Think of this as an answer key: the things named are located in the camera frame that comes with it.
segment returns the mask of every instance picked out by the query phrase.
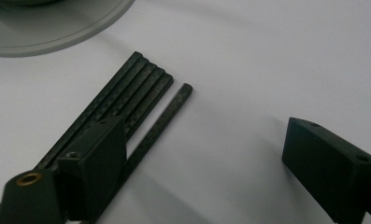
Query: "white surface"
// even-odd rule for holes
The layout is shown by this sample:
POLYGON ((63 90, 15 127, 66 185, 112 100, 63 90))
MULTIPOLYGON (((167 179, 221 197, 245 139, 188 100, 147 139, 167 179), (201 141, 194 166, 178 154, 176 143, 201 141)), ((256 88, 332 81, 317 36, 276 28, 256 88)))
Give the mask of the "white surface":
POLYGON ((72 48, 0 58, 0 197, 135 50, 175 84, 130 149, 194 92, 101 223, 332 223, 280 155, 289 117, 371 154, 371 1, 136 0, 72 48))

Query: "hole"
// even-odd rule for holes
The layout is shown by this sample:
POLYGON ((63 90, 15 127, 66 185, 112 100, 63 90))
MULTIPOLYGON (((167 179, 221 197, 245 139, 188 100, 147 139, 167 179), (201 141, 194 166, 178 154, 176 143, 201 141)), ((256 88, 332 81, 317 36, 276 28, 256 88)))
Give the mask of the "hole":
POLYGON ((65 156, 69 158, 78 158, 79 154, 77 152, 68 152, 65 156))
POLYGON ((357 159, 359 159, 359 161, 369 161, 369 159, 365 156, 357 156, 357 159))
POLYGON ((16 184, 18 186, 24 187, 28 185, 32 185, 37 182, 40 178, 42 178, 42 174, 40 173, 31 173, 28 175, 24 175, 17 179, 16 184))

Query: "brass insert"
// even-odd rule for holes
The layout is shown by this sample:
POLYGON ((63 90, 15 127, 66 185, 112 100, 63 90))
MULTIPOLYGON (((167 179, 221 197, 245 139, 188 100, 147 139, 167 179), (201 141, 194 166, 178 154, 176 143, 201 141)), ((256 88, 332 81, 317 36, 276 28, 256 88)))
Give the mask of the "brass insert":
POLYGON ((42 178, 42 174, 40 173, 30 173, 27 175, 24 175, 17 179, 16 184, 18 186, 24 187, 28 185, 32 185, 35 182, 37 182, 40 178, 42 178))

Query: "white table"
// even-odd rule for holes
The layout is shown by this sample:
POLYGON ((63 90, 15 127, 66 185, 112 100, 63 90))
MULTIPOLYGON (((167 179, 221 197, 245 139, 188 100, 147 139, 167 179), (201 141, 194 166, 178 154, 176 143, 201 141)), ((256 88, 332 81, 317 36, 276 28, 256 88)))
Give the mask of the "white table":
POLYGON ((371 154, 371 1, 136 0, 74 47, 0 58, 0 199, 135 50, 175 83, 130 151, 194 92, 100 223, 333 223, 280 156, 289 117, 371 154))

